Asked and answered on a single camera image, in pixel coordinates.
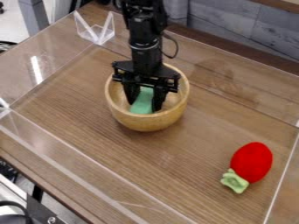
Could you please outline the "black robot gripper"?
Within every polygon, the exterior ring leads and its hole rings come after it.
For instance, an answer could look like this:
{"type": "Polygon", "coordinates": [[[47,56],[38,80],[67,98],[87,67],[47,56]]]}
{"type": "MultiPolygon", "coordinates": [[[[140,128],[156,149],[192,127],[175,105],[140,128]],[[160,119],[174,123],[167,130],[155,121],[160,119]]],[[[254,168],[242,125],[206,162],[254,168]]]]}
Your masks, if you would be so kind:
{"type": "Polygon", "coordinates": [[[114,81],[124,82],[127,75],[134,78],[134,83],[124,84],[128,103],[134,104],[140,94],[139,86],[154,88],[152,107],[154,112],[159,111],[163,107],[167,92],[176,93],[179,91],[179,79],[182,75],[166,64],[162,64],[154,71],[146,73],[140,73],[134,69],[134,62],[131,60],[114,61],[112,67],[115,70],[112,73],[114,81]]]}

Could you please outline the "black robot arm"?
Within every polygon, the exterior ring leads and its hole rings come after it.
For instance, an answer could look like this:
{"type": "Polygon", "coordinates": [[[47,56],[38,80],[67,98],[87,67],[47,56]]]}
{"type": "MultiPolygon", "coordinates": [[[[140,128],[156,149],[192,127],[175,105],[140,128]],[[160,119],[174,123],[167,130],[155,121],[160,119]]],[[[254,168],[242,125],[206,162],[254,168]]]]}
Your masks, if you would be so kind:
{"type": "Polygon", "coordinates": [[[182,75],[163,61],[163,37],[175,44],[176,40],[164,33],[168,17],[163,0],[120,0],[120,10],[130,31],[128,44],[131,60],[115,61],[112,80],[123,84],[126,99],[130,104],[136,102],[142,88],[151,88],[152,111],[162,109],[166,96],[179,91],[182,75]]]}

